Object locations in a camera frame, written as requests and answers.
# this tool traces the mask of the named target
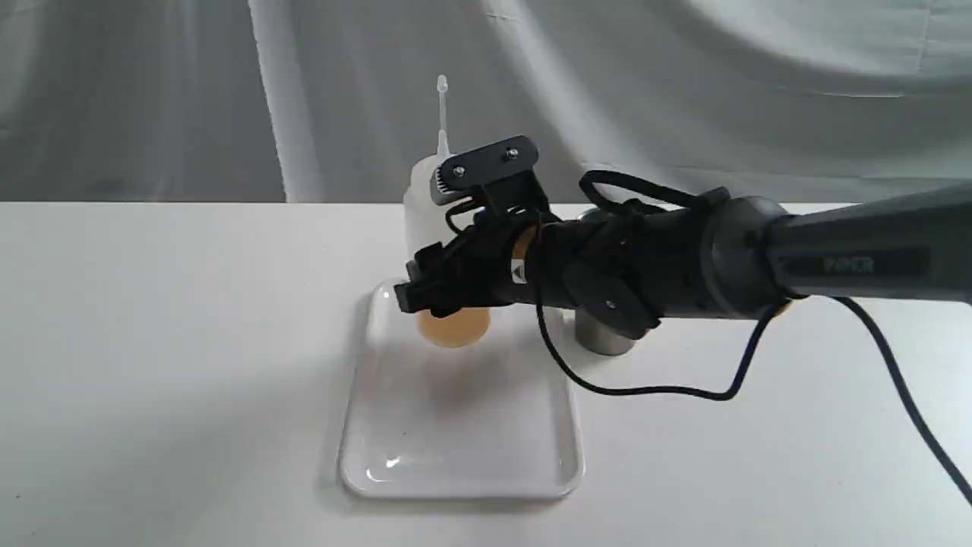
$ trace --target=white tabletop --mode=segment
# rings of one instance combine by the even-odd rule
[[[395,205],[0,204],[0,545],[972,544],[873,342],[823,299],[774,321],[732,402],[576,389],[587,474],[562,501],[354,498],[336,451],[401,226]],[[864,304],[972,475],[972,308]],[[564,352],[598,383],[722,388],[751,328]]]

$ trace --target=fabric backdrop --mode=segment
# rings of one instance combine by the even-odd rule
[[[0,0],[0,199],[398,201],[439,73],[453,150],[527,134],[556,201],[972,174],[972,0]]]

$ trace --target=plastic squeeze bottle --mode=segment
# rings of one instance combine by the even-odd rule
[[[445,209],[432,201],[429,181],[435,170],[449,157],[449,138],[445,128],[445,94],[449,84],[445,76],[439,76],[438,90],[438,147],[433,156],[419,160],[412,167],[411,180],[402,203],[405,205],[405,238],[408,255],[414,256],[422,247],[441,242],[443,245],[455,237],[445,223]],[[462,218],[454,219],[461,230]],[[468,346],[482,338],[489,329],[488,308],[463,308],[448,317],[433,317],[428,310],[417,314],[418,329],[429,342],[442,347]]]

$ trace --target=bottle nozzle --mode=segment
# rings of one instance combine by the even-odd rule
[[[445,74],[439,74],[435,82],[438,91],[438,148],[436,153],[440,158],[449,156],[449,137],[445,132],[445,93],[449,91],[449,82]]]

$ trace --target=white tray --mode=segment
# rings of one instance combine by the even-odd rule
[[[353,492],[384,498],[556,498],[584,473],[569,379],[532,306],[492,310],[477,343],[445,349],[399,311],[396,280],[371,296],[341,447]],[[554,344],[564,320],[546,314]]]

